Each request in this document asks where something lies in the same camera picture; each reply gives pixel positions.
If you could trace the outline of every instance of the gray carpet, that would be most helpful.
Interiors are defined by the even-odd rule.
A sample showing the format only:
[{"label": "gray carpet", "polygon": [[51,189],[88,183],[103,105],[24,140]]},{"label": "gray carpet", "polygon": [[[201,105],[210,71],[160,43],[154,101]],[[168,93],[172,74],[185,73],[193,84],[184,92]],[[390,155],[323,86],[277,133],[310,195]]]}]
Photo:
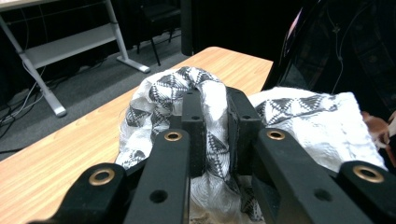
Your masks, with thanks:
[{"label": "gray carpet", "polygon": [[[60,83],[52,91],[66,108],[67,115],[57,118],[45,99],[41,99],[25,116],[14,121],[0,139],[0,160],[14,154],[14,149],[30,146],[66,124],[138,86],[145,77],[186,60],[188,56],[181,53],[180,36],[173,38],[171,43],[167,41],[161,43],[167,37],[168,35],[162,35],[155,39],[161,66],[158,66],[149,42],[142,43],[139,54],[136,54],[135,48],[128,51],[132,60],[150,67],[151,72],[148,74],[118,62],[116,57],[119,54],[117,53],[108,56],[103,63],[93,68],[85,70],[82,68],[77,75]],[[27,92],[28,90],[17,94],[14,101],[24,97]]]}]

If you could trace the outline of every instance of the white cloth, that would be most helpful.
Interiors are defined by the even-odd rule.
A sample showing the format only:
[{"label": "white cloth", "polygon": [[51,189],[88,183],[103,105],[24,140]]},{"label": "white cloth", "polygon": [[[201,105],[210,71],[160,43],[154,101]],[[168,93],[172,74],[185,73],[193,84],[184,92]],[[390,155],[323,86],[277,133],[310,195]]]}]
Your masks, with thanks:
[{"label": "white cloth", "polygon": [[[128,169],[147,158],[156,134],[169,128],[170,116],[181,115],[183,93],[191,89],[201,93],[206,171],[191,180],[190,222],[263,222],[249,177],[235,180],[229,174],[226,88],[205,70],[183,67],[143,80],[120,126],[116,163]],[[385,169],[352,94],[275,88],[249,100],[267,127],[290,132],[317,163],[338,171],[343,161],[362,160]]]}]

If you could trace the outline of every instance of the patterned cloth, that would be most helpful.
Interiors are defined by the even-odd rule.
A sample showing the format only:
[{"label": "patterned cloth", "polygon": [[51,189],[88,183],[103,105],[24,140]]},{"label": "patterned cloth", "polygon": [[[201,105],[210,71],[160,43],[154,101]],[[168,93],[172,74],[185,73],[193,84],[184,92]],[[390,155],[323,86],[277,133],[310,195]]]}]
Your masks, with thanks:
[{"label": "patterned cloth", "polygon": [[[226,88],[205,70],[183,67],[143,80],[120,126],[116,163],[128,169],[147,158],[155,136],[169,128],[170,117],[181,115],[183,93],[192,89],[201,93],[206,171],[191,180],[190,222],[264,223],[250,185],[251,177],[230,176]],[[381,165],[353,95],[331,96],[281,88],[260,92],[250,101],[266,126],[292,133],[319,164],[333,170],[342,161],[356,159]]]}]

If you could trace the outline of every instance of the white table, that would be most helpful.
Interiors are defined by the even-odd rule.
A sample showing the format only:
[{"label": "white table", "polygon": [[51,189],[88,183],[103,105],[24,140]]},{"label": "white table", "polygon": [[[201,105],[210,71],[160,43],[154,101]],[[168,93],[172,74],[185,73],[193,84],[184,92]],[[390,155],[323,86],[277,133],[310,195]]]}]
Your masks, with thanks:
[{"label": "white table", "polygon": [[[54,1],[56,0],[0,0],[0,12]],[[85,50],[93,49],[110,41],[117,40],[121,53],[121,56],[119,56],[117,60],[144,73],[148,73],[150,70],[145,65],[129,59],[111,1],[106,0],[105,4],[109,17],[108,24],[30,49],[21,48],[0,14],[0,25],[2,29],[5,31],[8,39],[11,41],[23,63],[26,65],[29,74],[35,79],[38,86],[41,88],[45,99],[57,117],[66,115],[66,110],[38,74],[36,70],[37,68],[51,63],[56,63]]]}]

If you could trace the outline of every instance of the black plastic part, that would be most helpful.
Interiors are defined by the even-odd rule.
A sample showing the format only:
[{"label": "black plastic part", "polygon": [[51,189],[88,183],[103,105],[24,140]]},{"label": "black plastic part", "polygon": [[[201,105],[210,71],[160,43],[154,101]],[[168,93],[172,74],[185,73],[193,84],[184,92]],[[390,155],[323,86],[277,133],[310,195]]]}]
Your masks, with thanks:
[{"label": "black plastic part", "polygon": [[[289,133],[262,129],[255,148],[252,184],[266,223],[372,223]],[[263,185],[275,186],[278,203]]]},{"label": "black plastic part", "polygon": [[53,217],[30,223],[121,223],[130,204],[126,182],[121,166],[95,165],[67,191]]},{"label": "black plastic part", "polygon": [[189,134],[159,133],[123,223],[188,223],[189,166]]},{"label": "black plastic part", "polygon": [[230,171],[239,175],[251,175],[252,142],[262,127],[262,119],[240,90],[228,87],[227,102]]},{"label": "black plastic part", "polygon": [[365,161],[348,161],[336,180],[374,223],[396,223],[395,175]]},{"label": "black plastic part", "polygon": [[186,91],[182,109],[181,128],[190,135],[190,176],[194,178],[204,173],[206,158],[204,113],[198,90]]}]

